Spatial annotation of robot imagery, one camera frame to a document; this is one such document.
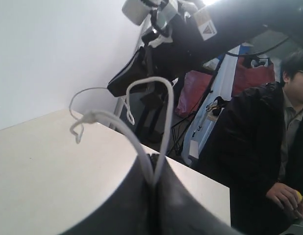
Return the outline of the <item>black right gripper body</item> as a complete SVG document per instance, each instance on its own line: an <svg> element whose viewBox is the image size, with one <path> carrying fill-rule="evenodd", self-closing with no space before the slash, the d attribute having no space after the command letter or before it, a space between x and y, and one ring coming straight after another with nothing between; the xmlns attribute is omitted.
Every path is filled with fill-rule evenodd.
<svg viewBox="0 0 303 235"><path fill-rule="evenodd" d="M171 36L166 38L149 27L143 34L150 55L151 75L174 78L190 70L200 70L202 64L220 55L220 33L209 25L198 27L195 22L171 23Z"/></svg>

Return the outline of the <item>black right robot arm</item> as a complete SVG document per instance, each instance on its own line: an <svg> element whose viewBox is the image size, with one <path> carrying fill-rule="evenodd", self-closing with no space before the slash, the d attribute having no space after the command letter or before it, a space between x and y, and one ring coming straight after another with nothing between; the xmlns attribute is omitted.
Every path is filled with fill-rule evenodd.
<svg viewBox="0 0 303 235"><path fill-rule="evenodd" d="M127 0L123 14L151 27L128 64L109 82L115 96L149 76L168 80L203 71L203 64L266 30L288 36L303 47L303 0L219 0L211 5L186 0Z"/></svg>

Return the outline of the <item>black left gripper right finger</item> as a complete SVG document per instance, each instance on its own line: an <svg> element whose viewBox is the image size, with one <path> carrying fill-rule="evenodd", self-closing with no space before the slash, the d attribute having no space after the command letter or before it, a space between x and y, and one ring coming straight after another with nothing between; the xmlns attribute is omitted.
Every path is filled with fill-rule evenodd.
<svg viewBox="0 0 303 235"><path fill-rule="evenodd" d="M152 191L154 235L238 235L237 230L203 207L185 188L167 161Z"/></svg>

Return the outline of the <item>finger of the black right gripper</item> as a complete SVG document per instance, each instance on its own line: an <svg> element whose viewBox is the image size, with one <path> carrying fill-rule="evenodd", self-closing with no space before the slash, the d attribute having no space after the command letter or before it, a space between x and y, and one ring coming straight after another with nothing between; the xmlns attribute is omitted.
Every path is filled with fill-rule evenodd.
<svg viewBox="0 0 303 235"><path fill-rule="evenodd" d="M107 89L113 96L123 96L131 83L152 75L154 75L154 68L151 48L140 47L128 63L110 80Z"/></svg>

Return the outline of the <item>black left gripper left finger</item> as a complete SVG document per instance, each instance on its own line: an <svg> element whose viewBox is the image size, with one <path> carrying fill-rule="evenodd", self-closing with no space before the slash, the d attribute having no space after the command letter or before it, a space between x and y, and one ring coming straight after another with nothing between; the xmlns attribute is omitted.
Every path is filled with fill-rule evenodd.
<svg viewBox="0 0 303 235"><path fill-rule="evenodd" d="M135 159L117 189L64 235L151 235L153 193Z"/></svg>

